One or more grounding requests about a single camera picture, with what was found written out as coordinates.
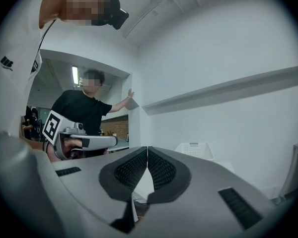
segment neck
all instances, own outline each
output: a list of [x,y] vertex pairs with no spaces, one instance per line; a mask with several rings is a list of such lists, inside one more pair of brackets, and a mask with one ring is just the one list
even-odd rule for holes
[[95,94],[96,93],[86,93],[84,90],[83,90],[83,93],[87,96],[87,97],[90,97],[90,98],[94,98]]
[[46,23],[58,18],[61,7],[62,0],[42,0],[39,20],[40,29],[42,29]]

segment ceiling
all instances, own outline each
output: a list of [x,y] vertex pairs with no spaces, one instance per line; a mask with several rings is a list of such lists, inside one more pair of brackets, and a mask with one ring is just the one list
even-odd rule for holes
[[157,30],[191,11],[223,0],[120,0],[130,17],[122,26],[124,37],[139,47]]
[[[82,76],[85,70],[85,67],[78,67],[79,76]],[[105,73],[104,87],[102,88],[103,91],[101,91],[102,95],[110,90],[117,78],[114,75]],[[42,59],[42,67],[33,81],[33,87],[56,92],[74,90],[72,64],[63,61]]]

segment brick wall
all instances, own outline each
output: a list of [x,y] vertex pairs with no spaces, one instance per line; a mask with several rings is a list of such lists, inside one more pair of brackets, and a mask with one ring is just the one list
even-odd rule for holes
[[111,130],[117,134],[118,138],[126,140],[128,134],[128,116],[102,121],[100,128],[105,133],[105,136],[107,136],[107,132]]

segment man in black t-shirt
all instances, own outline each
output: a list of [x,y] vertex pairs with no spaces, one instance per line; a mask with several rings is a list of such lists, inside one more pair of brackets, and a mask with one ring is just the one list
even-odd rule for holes
[[[105,81],[103,72],[89,69],[84,73],[83,90],[68,90],[53,104],[52,110],[67,119],[80,122],[88,135],[99,135],[102,116],[120,111],[132,99],[131,89],[126,99],[116,105],[108,105],[94,98]],[[102,155],[104,150],[88,152],[88,157]]]

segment person in white shirt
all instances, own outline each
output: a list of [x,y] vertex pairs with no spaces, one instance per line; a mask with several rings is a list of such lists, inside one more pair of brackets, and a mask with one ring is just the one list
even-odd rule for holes
[[[0,133],[19,136],[20,117],[34,77],[40,70],[41,29],[53,20],[91,20],[102,25],[108,16],[120,9],[119,0],[19,0],[0,26]],[[28,142],[43,149],[37,142]],[[81,146],[78,140],[67,145]]]

